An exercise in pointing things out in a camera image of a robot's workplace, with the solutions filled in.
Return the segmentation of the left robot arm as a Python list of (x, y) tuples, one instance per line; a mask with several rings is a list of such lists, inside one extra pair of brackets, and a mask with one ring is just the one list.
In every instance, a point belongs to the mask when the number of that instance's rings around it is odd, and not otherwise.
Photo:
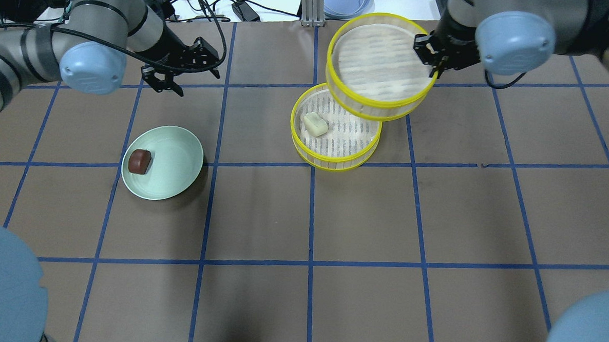
[[(120, 88), (126, 58), (145, 63), (143, 80), (157, 90), (183, 91), (174, 77), (224, 62), (202, 38), (186, 46), (144, 0), (68, 0), (66, 24), (0, 25), (0, 113), (26, 86), (62, 81), (88, 94)], [(0, 225), (0, 342), (54, 342), (45, 333), (48, 292), (39, 260)]]

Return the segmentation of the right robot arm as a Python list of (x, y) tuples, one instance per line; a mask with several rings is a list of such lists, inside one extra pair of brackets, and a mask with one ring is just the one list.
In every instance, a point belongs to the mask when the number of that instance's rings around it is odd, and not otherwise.
[[(609, 72), (609, 0), (447, 0), (413, 48), (432, 78), (473, 64), (520, 77), (554, 54), (592, 54)], [(546, 342), (609, 342), (609, 291), (571, 305)]]

